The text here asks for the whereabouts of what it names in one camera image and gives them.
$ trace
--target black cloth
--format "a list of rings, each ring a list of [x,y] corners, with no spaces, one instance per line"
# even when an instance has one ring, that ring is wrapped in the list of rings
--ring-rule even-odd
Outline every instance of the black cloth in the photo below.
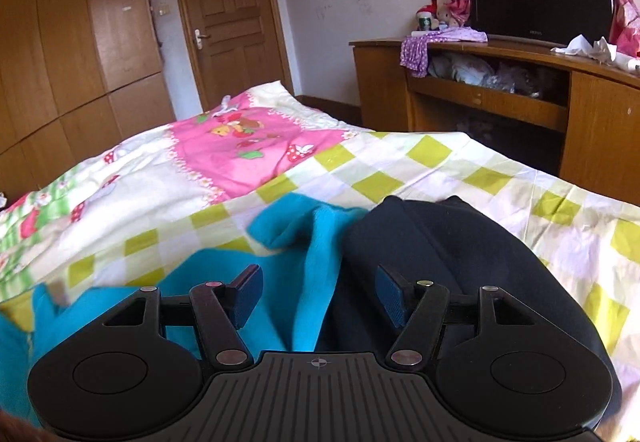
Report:
[[[526,245],[458,197],[438,203],[387,197],[350,227],[318,351],[371,351],[384,358],[391,348],[397,335],[376,297],[378,265],[407,281],[429,279],[452,294],[477,295],[484,285],[503,288],[600,357],[613,378],[605,417],[620,409],[620,382],[580,305]],[[449,342],[464,340],[469,330],[456,335]]]

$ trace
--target bed sheet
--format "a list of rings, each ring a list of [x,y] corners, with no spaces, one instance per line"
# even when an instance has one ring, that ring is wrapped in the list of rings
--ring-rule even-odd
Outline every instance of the bed sheet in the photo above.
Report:
[[[599,434],[610,442],[638,437],[640,209],[509,160],[463,133],[361,133],[245,196],[68,264],[48,275],[49,288],[71,302],[92,286],[155,284],[204,247],[268,254],[246,228],[290,192],[366,209],[390,194],[429,201],[457,195],[500,223],[581,304],[612,357],[623,409]]]
[[[247,194],[360,130],[276,82],[130,138],[0,213],[0,302],[112,244]]]

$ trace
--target crosshair symbol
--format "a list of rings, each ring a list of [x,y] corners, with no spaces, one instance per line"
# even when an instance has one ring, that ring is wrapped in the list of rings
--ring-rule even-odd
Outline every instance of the crosshair symbol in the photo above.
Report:
[[[311,364],[312,366],[316,367],[319,370],[323,366],[328,365],[329,361],[327,361],[326,359],[323,359],[322,357],[318,357],[318,358],[315,358],[313,361],[309,361],[309,364]]]

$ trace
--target door handle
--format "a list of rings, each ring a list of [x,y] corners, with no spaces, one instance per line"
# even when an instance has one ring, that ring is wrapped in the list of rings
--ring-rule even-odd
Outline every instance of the door handle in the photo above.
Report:
[[[208,39],[211,36],[209,34],[202,34],[199,28],[197,28],[194,31],[194,34],[195,34],[195,40],[196,40],[196,47],[198,47],[198,50],[202,50],[202,40]]]

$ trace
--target silver screw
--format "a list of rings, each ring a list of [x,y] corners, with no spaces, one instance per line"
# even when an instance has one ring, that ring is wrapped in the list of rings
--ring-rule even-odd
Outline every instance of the silver screw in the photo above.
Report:
[[[401,366],[415,366],[422,360],[422,356],[415,350],[398,350],[391,354],[391,360]]]
[[[216,360],[225,366],[235,366],[247,360],[246,353],[242,350],[224,350],[216,355]]]

